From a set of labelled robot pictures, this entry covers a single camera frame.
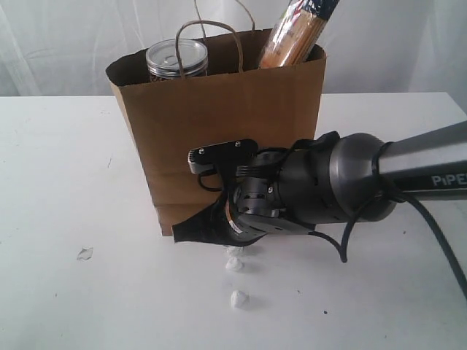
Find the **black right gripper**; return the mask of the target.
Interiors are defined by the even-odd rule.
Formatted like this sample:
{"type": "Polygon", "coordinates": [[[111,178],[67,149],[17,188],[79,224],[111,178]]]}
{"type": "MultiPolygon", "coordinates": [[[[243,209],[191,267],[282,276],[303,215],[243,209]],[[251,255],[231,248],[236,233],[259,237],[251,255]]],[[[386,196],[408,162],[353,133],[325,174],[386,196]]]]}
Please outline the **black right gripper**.
{"type": "Polygon", "coordinates": [[[173,225],[175,243],[249,246],[275,233],[309,235],[316,227],[312,193],[316,157],[311,149],[265,149],[218,166],[221,196],[173,225]]]}

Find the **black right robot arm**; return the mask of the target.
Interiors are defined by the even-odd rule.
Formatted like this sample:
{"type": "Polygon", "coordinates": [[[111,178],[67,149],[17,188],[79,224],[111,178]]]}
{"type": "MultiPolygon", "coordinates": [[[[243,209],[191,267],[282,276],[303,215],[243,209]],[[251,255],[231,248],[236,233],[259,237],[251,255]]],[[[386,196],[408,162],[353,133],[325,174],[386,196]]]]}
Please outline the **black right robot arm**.
{"type": "Polygon", "coordinates": [[[335,131],[288,148],[237,139],[192,149],[188,164],[222,184],[212,205],[173,226],[174,240],[248,246],[267,235],[312,234],[317,225],[384,219],[394,207],[390,188],[422,201],[465,198],[466,124],[387,143],[335,131]]]}

